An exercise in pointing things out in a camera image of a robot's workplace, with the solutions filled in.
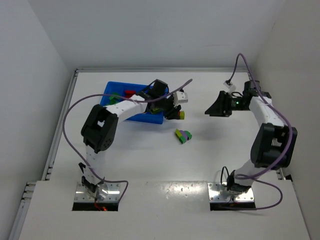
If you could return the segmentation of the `red lime small stack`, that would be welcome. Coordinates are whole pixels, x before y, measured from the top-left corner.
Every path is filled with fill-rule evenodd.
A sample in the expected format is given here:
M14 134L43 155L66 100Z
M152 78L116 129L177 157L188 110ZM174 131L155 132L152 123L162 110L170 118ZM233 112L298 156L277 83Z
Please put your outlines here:
M184 120L185 119L185 112L184 111L179 111L178 113L177 113L177 119L178 120Z

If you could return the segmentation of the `lime green lego brick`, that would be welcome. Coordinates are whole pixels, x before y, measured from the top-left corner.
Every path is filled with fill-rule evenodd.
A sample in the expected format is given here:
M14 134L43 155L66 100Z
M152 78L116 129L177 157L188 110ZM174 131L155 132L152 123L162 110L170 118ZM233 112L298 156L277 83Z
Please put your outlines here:
M159 109L159 108L152 108L152 109L150 109L150 113L151 114L158 114L158 113L160 113L161 112L161 110Z

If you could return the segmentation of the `red long lego brick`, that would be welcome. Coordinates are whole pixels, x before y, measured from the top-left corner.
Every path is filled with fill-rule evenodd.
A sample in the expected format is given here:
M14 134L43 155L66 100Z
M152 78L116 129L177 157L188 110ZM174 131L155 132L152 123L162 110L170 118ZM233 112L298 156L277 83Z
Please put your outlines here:
M133 95L136 94L134 90L125 90L124 93L126 98L131 98Z

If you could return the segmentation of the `blue plastic sorting bin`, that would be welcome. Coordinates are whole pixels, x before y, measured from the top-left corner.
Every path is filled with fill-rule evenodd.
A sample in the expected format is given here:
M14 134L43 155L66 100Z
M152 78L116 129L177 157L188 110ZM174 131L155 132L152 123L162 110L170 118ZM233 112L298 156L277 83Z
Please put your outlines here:
M141 91L146 92L147 87L147 85L143 84L110 81L106 85L100 105L106 108L110 113L116 114L120 122L130 120L162 124L164 121L164 115L162 112L159 112L158 114L151 114L147 111L147 103L137 102L137 100L143 100L141 96L138 96L138 93ZM125 97L126 90L135 91L135 95L130 98ZM112 93L119 94L121 100L116 104L108 105L109 97L112 96Z

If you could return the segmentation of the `green square lego brick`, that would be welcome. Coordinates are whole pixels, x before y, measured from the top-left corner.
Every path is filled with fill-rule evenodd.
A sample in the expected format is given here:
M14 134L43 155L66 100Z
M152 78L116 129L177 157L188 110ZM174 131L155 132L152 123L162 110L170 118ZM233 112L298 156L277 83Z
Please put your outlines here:
M114 105L117 104L121 100L120 95L116 92L112 93L112 95L109 97L108 105Z

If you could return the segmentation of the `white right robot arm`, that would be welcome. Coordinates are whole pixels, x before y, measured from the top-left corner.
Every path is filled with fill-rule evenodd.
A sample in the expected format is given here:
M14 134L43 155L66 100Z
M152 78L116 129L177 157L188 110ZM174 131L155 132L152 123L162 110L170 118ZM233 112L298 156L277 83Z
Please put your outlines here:
M246 81L238 97L221 90L205 114L229 117L234 111L251 111L259 126L249 160L227 177L226 190L242 194L265 173L289 166L298 131L275 109L270 93L262 91L258 81Z

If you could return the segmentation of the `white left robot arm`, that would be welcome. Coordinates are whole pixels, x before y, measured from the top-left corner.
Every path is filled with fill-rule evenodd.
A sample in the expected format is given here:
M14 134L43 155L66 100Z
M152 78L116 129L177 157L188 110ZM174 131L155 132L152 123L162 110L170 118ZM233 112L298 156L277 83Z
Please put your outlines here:
M90 111L81 135L85 144L85 165L81 167L82 184L95 193L103 182L99 173L105 164L105 151L112 145L119 123L144 113L162 112L167 120L183 119L181 104L188 101L184 90L167 92L168 84L156 79L128 99L112 105L96 104Z

